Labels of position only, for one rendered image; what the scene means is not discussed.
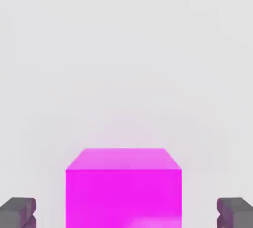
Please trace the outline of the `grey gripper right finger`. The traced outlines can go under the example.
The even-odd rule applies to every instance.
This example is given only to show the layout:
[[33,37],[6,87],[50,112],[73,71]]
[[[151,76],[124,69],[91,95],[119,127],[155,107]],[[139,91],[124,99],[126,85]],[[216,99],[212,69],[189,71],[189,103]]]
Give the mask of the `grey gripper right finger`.
[[219,198],[217,210],[217,228],[253,228],[253,206],[243,198]]

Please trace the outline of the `small magenta cube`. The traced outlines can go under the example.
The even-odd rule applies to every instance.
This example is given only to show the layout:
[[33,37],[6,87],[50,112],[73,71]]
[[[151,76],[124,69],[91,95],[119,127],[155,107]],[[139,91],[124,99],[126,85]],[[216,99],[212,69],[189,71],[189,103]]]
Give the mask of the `small magenta cube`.
[[66,169],[66,228],[182,228],[182,170],[155,148],[85,149]]

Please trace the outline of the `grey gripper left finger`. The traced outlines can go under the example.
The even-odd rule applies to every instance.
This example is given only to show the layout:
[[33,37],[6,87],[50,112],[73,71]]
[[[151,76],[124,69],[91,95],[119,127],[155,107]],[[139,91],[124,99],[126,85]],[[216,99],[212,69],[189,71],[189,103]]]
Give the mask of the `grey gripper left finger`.
[[36,228],[36,200],[12,197],[0,207],[0,228]]

